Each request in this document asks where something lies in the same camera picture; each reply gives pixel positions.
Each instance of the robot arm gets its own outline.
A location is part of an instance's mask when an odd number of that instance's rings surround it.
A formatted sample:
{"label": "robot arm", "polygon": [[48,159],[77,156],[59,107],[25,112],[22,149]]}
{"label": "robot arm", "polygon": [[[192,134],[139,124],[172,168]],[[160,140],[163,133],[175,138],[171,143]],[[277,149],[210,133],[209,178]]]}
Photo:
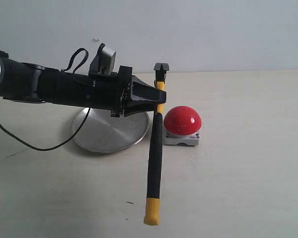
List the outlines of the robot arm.
{"label": "robot arm", "polygon": [[112,72],[114,52],[101,44],[88,75],[73,74],[9,59],[0,51],[0,97],[25,103],[53,103],[110,110],[112,117],[154,111],[166,102],[166,92],[120,66]]}

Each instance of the red button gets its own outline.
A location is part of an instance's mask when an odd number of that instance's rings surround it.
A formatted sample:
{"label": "red button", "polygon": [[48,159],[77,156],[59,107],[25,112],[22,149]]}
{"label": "red button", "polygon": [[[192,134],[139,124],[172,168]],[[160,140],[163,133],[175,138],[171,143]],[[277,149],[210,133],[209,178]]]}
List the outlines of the red button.
{"label": "red button", "polygon": [[179,106],[164,117],[164,127],[172,134],[191,135],[202,126],[199,114],[191,107]]}

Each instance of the round metal plate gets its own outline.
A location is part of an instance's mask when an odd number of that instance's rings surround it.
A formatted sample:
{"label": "round metal plate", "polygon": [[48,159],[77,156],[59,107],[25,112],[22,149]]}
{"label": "round metal plate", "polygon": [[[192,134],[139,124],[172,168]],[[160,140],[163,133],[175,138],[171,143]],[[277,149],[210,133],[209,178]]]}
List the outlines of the round metal plate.
{"label": "round metal plate", "polygon": [[[88,108],[82,110],[72,123],[72,134],[82,123]],[[127,149],[143,139],[150,120],[147,113],[129,117],[110,117],[110,111],[91,109],[74,141],[82,148],[96,153],[113,153]]]}

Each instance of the white table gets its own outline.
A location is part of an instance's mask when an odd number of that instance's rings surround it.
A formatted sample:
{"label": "white table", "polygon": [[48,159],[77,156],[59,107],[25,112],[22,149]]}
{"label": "white table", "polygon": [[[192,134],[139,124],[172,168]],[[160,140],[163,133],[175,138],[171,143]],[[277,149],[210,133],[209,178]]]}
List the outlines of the white table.
{"label": "white table", "polygon": [[[204,130],[163,149],[160,226],[143,224],[149,134],[97,156],[0,131],[0,238],[298,238],[298,70],[169,73],[166,89],[165,111],[191,106]],[[2,124],[41,147],[79,110],[0,99]]]}

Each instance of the metal base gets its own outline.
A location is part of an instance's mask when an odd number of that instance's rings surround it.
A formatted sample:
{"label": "metal base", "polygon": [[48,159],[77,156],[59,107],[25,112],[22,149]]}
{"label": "metal base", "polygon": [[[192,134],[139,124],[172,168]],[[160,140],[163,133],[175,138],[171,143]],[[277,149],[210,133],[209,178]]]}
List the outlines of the metal base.
{"label": "metal base", "polygon": [[174,135],[167,131],[163,127],[163,134],[164,134],[164,144],[165,145],[179,145],[179,144],[186,144],[186,145],[200,145],[200,131],[192,135]]}
{"label": "metal base", "polygon": [[[72,134],[80,126],[88,108],[82,110],[72,123]],[[150,120],[147,113],[129,117],[110,117],[110,111],[91,109],[74,141],[82,148],[96,153],[113,153],[127,149],[143,139]]]}

